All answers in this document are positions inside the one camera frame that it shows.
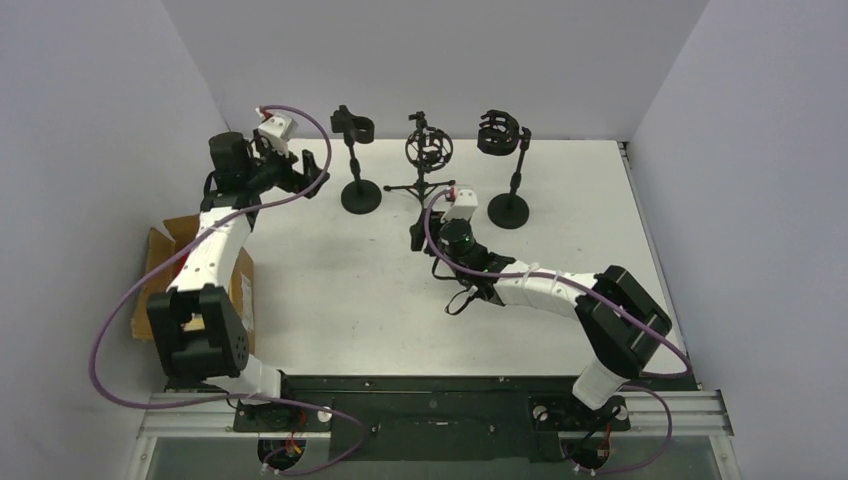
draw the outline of round black base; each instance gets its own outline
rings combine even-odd
[[[514,230],[527,223],[527,219],[530,218],[530,207],[518,195],[512,199],[512,205],[508,205],[508,202],[508,193],[502,193],[493,198],[489,202],[489,220],[501,228]]]
[[[342,206],[350,213],[365,215],[380,206],[383,193],[380,192],[380,187],[374,182],[360,180],[360,184],[362,185],[362,195],[356,191],[355,181],[345,185],[344,190],[342,190]]]

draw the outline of cardboard box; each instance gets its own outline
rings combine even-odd
[[[175,252],[185,247],[194,239],[197,228],[200,225],[198,215],[188,217],[171,218],[163,221],[165,228],[171,235],[151,228],[147,235],[147,261],[144,266],[145,273],[153,270],[167,260]],[[177,268],[183,263],[178,260],[175,264],[166,268],[162,273],[156,275],[141,289],[138,303],[132,317],[133,338],[142,340],[153,340],[153,331],[150,329],[150,318],[147,317],[147,299],[152,293],[164,292],[168,285],[174,280]],[[250,353],[256,353],[255,320],[253,317],[253,259],[247,251],[242,248],[239,252],[233,275],[230,277],[230,285],[227,289],[233,306],[241,316],[244,328],[247,330],[247,339],[250,344]],[[184,327],[186,331],[202,330],[203,319],[195,317]]]

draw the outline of white table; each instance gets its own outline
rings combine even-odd
[[[454,144],[451,163],[428,179],[474,187],[478,242],[568,272],[621,265],[665,307],[616,142],[534,140],[519,190],[530,220],[513,231],[495,227],[486,205],[508,190],[518,152],[491,157],[473,140]],[[323,164],[323,141],[291,146],[312,150]],[[363,177],[381,187],[412,183],[415,169],[403,147],[403,140],[357,145]],[[446,315],[443,307],[461,287],[433,279],[433,259],[410,251],[408,227],[418,217],[418,202],[383,192],[376,211],[347,213],[339,199],[352,180],[347,149],[337,140],[333,152],[332,178],[319,195],[260,212],[248,239],[263,362],[300,375],[577,375],[593,358],[576,320],[482,301],[458,317]],[[263,200],[285,195],[269,192]],[[669,338],[680,345],[676,328]],[[663,348],[648,365],[656,372],[682,368]]]

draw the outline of white wall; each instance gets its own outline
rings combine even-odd
[[[340,104],[404,138],[507,110],[547,138],[629,139],[707,0],[163,0],[224,117]]]
[[[848,478],[848,3],[712,0],[630,144],[746,479]]]
[[[141,412],[94,392],[88,349],[222,128],[158,1],[0,2],[0,477],[124,475]],[[161,369],[121,324],[101,371],[146,399]]]

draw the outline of label on box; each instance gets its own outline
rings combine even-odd
[[[241,322],[244,328],[253,330],[253,287],[250,279],[241,274]]]

